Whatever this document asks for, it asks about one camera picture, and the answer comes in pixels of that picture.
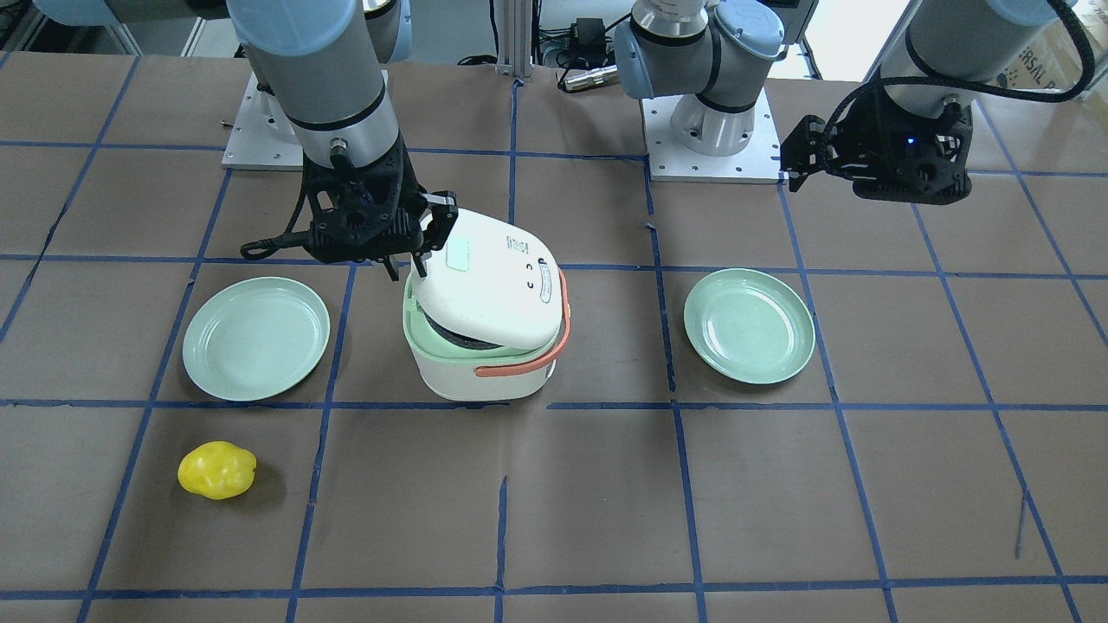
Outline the green plate near left arm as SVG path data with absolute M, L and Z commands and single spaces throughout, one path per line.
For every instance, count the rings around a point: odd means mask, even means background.
M 768 273 L 708 273 L 683 307 L 688 343 L 716 372 L 737 382 L 786 382 L 815 353 L 814 315 L 801 296 Z

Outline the green plate near right arm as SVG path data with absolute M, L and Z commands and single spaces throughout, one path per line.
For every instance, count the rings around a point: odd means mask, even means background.
M 312 288 L 258 277 L 238 280 L 202 304 L 186 328 L 182 360 L 204 394 L 249 402 L 302 382 L 329 343 L 329 309 Z

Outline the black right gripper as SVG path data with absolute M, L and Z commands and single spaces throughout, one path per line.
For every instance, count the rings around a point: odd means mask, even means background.
M 424 257 L 447 245 L 458 221 L 456 193 L 424 192 L 403 137 L 363 167 L 343 156 L 340 162 L 335 168 L 305 161 L 302 190 L 312 218 L 302 248 L 321 263 L 381 263 L 390 280 L 400 280 L 392 255 L 411 254 L 413 268 L 425 279 Z M 431 218 L 424 227 L 425 212 Z

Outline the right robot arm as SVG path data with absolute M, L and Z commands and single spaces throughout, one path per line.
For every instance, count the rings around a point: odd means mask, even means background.
M 300 246 L 325 264 L 372 261 L 398 280 L 409 254 L 425 276 L 458 210 L 416 180 L 360 1 L 40 1 L 66 25 L 160 17 L 227 17 L 261 93 L 274 96 L 302 150 L 300 194 L 278 236 L 242 245 L 246 261 Z

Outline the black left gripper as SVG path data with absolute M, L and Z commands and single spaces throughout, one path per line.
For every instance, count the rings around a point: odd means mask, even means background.
M 864 200 L 948 205 L 972 193 L 973 131 L 970 104 L 957 96 L 919 115 L 886 86 L 866 86 L 835 121 L 800 118 L 780 144 L 780 168 L 792 193 L 827 171 L 851 181 Z

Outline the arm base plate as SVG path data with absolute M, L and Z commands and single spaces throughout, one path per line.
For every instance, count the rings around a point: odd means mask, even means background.
M 658 182 L 776 184 L 780 139 L 769 98 L 753 108 L 716 111 L 695 95 L 642 100 L 650 177 Z
M 276 99 L 250 75 L 222 154 L 222 166 L 254 172 L 300 172 L 302 149 Z

